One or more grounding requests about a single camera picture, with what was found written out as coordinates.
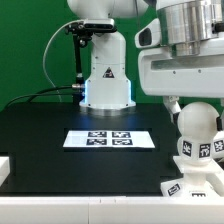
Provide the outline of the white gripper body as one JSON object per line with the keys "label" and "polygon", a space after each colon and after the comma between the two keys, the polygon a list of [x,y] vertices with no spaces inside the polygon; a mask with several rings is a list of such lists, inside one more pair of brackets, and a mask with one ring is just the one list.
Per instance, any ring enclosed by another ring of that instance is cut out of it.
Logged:
{"label": "white gripper body", "polygon": [[224,98],[224,50],[172,58],[166,48],[143,50],[138,58],[146,95]]}

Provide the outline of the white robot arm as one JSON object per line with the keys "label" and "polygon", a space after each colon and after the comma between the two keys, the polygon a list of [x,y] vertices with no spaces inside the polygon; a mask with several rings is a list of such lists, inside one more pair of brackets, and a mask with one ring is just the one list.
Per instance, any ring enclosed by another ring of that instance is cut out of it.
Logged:
{"label": "white robot arm", "polygon": [[125,75],[126,42],[116,18],[156,18],[135,36],[140,85],[161,96],[172,114],[179,97],[224,98],[224,0],[67,0],[80,22],[81,43],[92,42],[91,74],[80,106],[116,112],[133,107]]}

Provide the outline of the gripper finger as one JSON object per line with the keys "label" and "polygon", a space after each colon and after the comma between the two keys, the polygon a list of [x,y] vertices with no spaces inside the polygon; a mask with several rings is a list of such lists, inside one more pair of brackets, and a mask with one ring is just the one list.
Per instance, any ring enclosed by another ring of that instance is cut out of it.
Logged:
{"label": "gripper finger", "polygon": [[221,115],[216,118],[217,131],[224,131],[224,110]]}
{"label": "gripper finger", "polygon": [[171,122],[173,124],[176,124],[178,116],[181,112],[181,107],[179,105],[179,97],[178,96],[164,96],[163,104],[170,114]]}

